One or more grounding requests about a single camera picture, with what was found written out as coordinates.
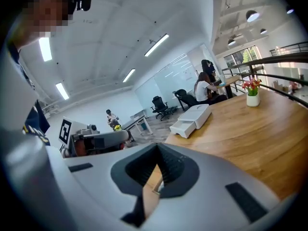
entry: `black railing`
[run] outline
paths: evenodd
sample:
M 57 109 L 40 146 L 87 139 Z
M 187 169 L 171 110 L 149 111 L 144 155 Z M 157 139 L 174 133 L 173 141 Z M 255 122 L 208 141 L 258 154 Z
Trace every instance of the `black railing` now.
M 303 80 L 303 79 L 297 79 L 297 78 L 291 78 L 291 77 L 279 76 L 279 75 L 266 75 L 266 74 L 257 73 L 257 71 L 263 69 L 263 64 L 275 64 L 275 63 L 285 63 L 285 62 L 308 63 L 308 52 L 298 52 L 298 53 L 291 53 L 291 54 L 286 54 L 286 55 L 266 57 L 266 58 L 250 61 L 250 62 L 247 62 L 247 63 L 238 64 L 238 65 L 235 65 L 235 66 L 232 66 L 232 67 L 224 68 L 222 71 L 229 70 L 231 72 L 230 74 L 225 74 L 225 73 L 224 74 L 225 75 L 232 75 L 232 76 L 238 75 L 238 76 L 241 76 L 242 78 L 247 77 L 247 76 L 251 76 L 251 77 L 266 76 L 266 77 L 272 77 L 272 78 L 277 78 L 277 79 L 289 80 L 289 81 L 292 81 L 292 82 L 299 83 L 303 86 L 308 86 L 308 81 Z M 243 72 L 240 72 L 241 67 L 249 67 L 249 70 L 245 70 Z M 232 72 L 233 69 L 238 69 L 239 72 L 233 73 Z M 308 108 L 307 102 L 305 102 L 304 100 L 302 100 L 298 97 L 293 96 L 292 94 L 289 94 L 289 93 L 282 91 L 282 90 L 275 89 L 273 87 L 269 87 L 269 86 L 264 85 L 264 84 L 261 84 L 261 86 L 263 86 L 267 89 L 273 90 L 277 93 L 280 93 L 284 96 L 287 96 L 289 99 L 294 100 L 294 101 L 302 104 L 306 108 Z
M 308 52 L 308 41 L 290 44 L 277 49 L 270 50 L 272 56 L 286 55 L 296 52 Z

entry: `window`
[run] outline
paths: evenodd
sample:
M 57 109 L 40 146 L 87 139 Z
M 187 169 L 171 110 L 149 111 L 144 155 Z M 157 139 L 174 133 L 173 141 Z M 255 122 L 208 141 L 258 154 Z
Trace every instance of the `window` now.
M 228 67 L 237 64 L 247 63 L 260 58 L 261 57 L 258 55 L 255 46 L 248 47 L 246 49 L 243 49 L 241 51 L 235 52 L 229 56 L 224 57 Z
M 232 53 L 231 55 L 224 57 L 228 67 L 232 67 L 232 66 L 235 66 L 235 65 L 238 65 L 238 64 L 247 63 L 247 62 L 257 60 L 257 59 L 260 59 L 260 58 L 261 58 L 261 56 L 259 56 L 256 46 L 248 47 L 246 49 L 243 49 L 241 51 L 237 51 L 235 53 Z M 227 74 L 229 74 L 229 76 L 230 75 L 236 75 L 236 74 L 239 74 L 240 71 L 241 71 L 241 73 L 248 72 L 249 67 L 247 66 L 247 67 L 235 68 L 235 69 L 232 69 L 232 70 L 230 69 L 229 73 L 227 73 Z M 243 80 L 249 80 L 249 76 L 242 75 L 242 79 Z M 242 82 L 238 81 L 234 85 L 231 85 L 231 87 L 236 90 L 237 95 L 241 94 L 240 92 L 238 92 L 238 90 L 244 91 L 241 88 L 241 84 L 242 84 Z

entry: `white box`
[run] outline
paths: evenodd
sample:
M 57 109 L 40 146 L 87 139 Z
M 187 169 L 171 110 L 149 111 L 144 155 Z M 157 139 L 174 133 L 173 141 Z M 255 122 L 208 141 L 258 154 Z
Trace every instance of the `white box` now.
M 184 138 L 188 138 L 189 135 L 196 129 L 196 124 L 193 121 L 177 121 L 170 127 L 170 130 L 174 134 L 179 134 Z
M 200 129 L 209 115 L 212 113 L 208 104 L 200 104 L 190 107 L 178 121 L 195 122 L 196 128 Z

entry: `wooden table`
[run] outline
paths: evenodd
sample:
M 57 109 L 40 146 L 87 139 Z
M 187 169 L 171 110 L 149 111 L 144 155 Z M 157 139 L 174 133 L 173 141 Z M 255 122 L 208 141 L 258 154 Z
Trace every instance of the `wooden table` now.
M 226 79 L 226 84 L 225 85 L 223 85 L 223 86 L 216 86 L 216 87 L 217 87 L 217 89 L 220 89 L 220 88 L 224 87 L 226 89 L 227 97 L 228 97 L 228 99 L 230 99 L 230 98 L 233 97 L 230 85 L 235 83 L 239 79 L 240 79 L 239 75 L 232 76 L 232 77 Z
M 246 95 L 212 105 L 201 129 L 188 139 L 170 134 L 166 143 L 225 158 L 284 199 L 307 176 L 308 110 L 272 91 L 259 94 L 258 107 L 246 106 Z

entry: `white vase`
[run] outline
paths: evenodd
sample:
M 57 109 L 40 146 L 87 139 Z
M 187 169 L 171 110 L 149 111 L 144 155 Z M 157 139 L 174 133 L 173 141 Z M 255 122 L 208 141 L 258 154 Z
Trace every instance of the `white vase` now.
M 247 106 L 257 107 L 260 104 L 259 93 L 256 96 L 248 96 L 247 94 Z

